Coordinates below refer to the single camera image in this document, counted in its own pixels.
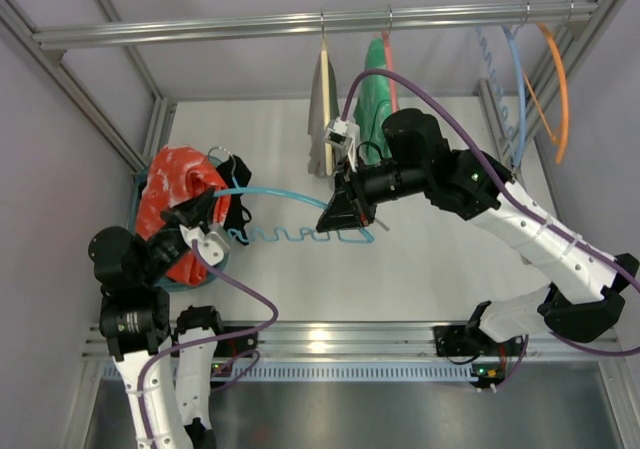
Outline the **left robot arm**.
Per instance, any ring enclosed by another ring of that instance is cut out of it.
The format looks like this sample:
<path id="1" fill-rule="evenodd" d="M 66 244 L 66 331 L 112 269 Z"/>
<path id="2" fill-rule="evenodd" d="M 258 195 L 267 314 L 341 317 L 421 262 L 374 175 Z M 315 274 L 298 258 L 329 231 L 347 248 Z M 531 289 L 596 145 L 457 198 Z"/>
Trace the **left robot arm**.
<path id="1" fill-rule="evenodd" d="M 208 233 L 212 189 L 161 213 L 149 239 L 112 226 L 91 240 L 88 255 L 102 294 L 99 330 L 118 369 L 140 448 L 213 448 L 208 415 L 212 358 L 222 332 L 212 306 L 190 306 L 170 325 L 170 297 L 160 280 L 190 250 L 184 232 Z"/>

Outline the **teal blue hanger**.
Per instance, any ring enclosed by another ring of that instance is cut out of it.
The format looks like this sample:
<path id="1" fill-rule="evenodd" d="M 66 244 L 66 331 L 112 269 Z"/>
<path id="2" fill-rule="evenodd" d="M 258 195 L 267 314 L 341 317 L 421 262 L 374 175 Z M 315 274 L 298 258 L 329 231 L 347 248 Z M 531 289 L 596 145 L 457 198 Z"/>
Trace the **teal blue hanger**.
<path id="1" fill-rule="evenodd" d="M 298 192 L 260 187 L 250 184 L 240 174 L 240 157 L 221 146 L 207 152 L 207 159 L 218 170 L 230 170 L 230 188 L 223 193 L 241 203 L 244 229 L 230 229 L 228 233 L 239 243 L 314 242 L 367 245 L 375 241 L 366 229 L 331 230 L 320 233 L 314 228 L 312 217 L 327 204 Z"/>

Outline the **red white patterned trousers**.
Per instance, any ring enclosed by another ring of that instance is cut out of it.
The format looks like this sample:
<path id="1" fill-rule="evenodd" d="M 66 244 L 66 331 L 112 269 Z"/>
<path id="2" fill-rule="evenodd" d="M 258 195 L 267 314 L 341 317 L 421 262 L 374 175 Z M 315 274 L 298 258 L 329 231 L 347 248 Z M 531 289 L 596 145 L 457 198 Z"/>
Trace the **red white patterned trousers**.
<path id="1" fill-rule="evenodd" d="M 152 160 L 148 170 L 136 215 L 136 233 L 145 240 L 149 239 L 164 225 L 161 218 L 163 210 L 199 196 L 210 187 L 228 189 L 229 184 L 200 151 L 189 146 L 165 146 Z M 229 220 L 231 202 L 231 196 L 222 197 L 211 216 L 213 222 L 226 223 Z M 208 275 L 212 274 L 189 252 L 169 270 L 167 277 L 188 287 L 196 287 L 205 283 Z"/>

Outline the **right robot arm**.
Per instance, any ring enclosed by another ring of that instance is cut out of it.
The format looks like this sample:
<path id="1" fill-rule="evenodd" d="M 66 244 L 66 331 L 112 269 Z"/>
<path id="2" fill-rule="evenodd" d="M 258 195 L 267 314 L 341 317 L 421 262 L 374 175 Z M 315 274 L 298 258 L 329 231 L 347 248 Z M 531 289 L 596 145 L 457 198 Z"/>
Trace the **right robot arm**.
<path id="1" fill-rule="evenodd" d="M 619 321 L 637 258 L 586 244 L 541 208 L 499 161 L 480 150 L 451 148 L 434 116 L 403 109 L 386 118 L 382 130 L 389 157 L 373 165 L 359 157 L 338 163 L 317 232 L 364 228 L 379 204 L 423 194 L 436 208 L 515 250 L 550 282 L 510 300 L 478 304 L 460 335 L 475 354 L 541 332 L 572 345 L 591 343 Z"/>

